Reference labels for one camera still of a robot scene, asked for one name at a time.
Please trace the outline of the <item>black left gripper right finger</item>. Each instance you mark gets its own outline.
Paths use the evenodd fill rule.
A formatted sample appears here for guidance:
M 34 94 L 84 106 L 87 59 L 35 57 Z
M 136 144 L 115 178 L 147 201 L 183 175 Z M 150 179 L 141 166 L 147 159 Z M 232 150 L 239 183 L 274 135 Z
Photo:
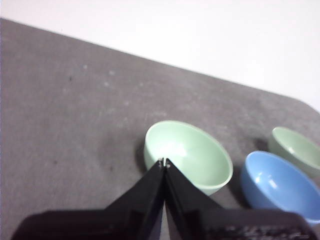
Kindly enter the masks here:
M 298 214 L 274 209 L 227 209 L 164 161 L 165 201 L 184 240 L 316 240 Z

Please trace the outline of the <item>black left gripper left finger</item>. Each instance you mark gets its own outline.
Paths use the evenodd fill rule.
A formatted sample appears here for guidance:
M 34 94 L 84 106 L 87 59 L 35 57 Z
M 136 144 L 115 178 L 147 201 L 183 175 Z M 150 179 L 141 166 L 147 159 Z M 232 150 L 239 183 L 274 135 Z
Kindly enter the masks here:
M 104 209 L 50 210 L 26 217 L 14 240 L 146 240 L 163 207 L 165 167 L 158 160 Z

